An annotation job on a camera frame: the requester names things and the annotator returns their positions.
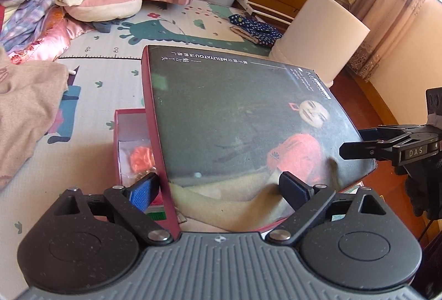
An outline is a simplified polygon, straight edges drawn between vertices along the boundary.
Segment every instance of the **blue gripper pad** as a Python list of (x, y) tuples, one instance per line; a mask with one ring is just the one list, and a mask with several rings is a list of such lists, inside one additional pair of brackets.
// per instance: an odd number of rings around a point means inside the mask
[(160, 182), (155, 173), (149, 173), (134, 185), (127, 188), (127, 197), (131, 204), (145, 212), (150, 203), (156, 198), (160, 189)]

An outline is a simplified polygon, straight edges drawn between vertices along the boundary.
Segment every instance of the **box lid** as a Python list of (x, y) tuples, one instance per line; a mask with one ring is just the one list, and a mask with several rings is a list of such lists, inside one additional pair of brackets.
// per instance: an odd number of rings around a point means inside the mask
[[(191, 199), (187, 190), (193, 190), (196, 203), (207, 197), (217, 199), (217, 206), (253, 200), (257, 189), (275, 182), (272, 176), (281, 171), (340, 191), (376, 167), (371, 159), (339, 156), (342, 143), (361, 138), (311, 70), (251, 56), (150, 45), (143, 52), (141, 75), (163, 185), (169, 180)], [(180, 209), (184, 215), (197, 211), (186, 206), (178, 206), (185, 208)]]

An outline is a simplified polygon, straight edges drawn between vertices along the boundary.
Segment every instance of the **cartoon print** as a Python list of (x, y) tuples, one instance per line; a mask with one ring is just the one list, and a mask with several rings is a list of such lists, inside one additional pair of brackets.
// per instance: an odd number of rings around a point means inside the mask
[(184, 9), (187, 11), (193, 11), (195, 14), (200, 14), (204, 16), (213, 16), (215, 18), (221, 18), (226, 19), (233, 15), (229, 7), (220, 6), (217, 4), (211, 4), (207, 3), (210, 9), (207, 9), (206, 7), (192, 7), (187, 6)]
[(48, 134), (58, 135), (49, 137), (48, 144), (68, 142), (71, 140), (72, 131), (74, 129), (75, 109), (81, 91), (81, 87), (73, 85), (74, 80), (75, 75), (69, 75), (68, 90), (63, 94), (54, 124), (52, 124), (48, 130)]
[(131, 39), (128, 41), (131, 45), (139, 43), (142, 39), (147, 39), (151, 41), (175, 41), (186, 44), (192, 43), (206, 45), (214, 48), (235, 50), (238, 52), (247, 52), (250, 54), (263, 56), (268, 56), (270, 52), (270, 49), (255, 45), (248, 40), (225, 41), (220, 39), (201, 38), (199, 36), (189, 36), (184, 34), (184, 32), (180, 34), (173, 33), (163, 27), (159, 19), (148, 20), (136, 24), (123, 22), (122, 25), (127, 28), (118, 27), (118, 30), (128, 30), (130, 34), (122, 34), (120, 35), (120, 38), (131, 37)]

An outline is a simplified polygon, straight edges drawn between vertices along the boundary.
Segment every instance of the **play mat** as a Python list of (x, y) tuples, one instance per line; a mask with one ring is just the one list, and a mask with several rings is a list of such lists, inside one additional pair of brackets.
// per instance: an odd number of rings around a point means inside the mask
[(198, 0), (165, 8), (145, 4), (132, 18), (112, 25), (110, 33), (94, 30), (74, 39), (60, 57), (77, 71), (69, 77), (62, 116), (0, 193), (0, 299), (14, 299), (26, 289), (16, 261), (18, 244), (58, 195), (70, 186), (101, 193), (115, 184), (114, 112), (144, 107), (140, 59), (146, 45), (222, 48), (262, 58), (269, 53), (229, 29), (226, 18), (238, 10)]

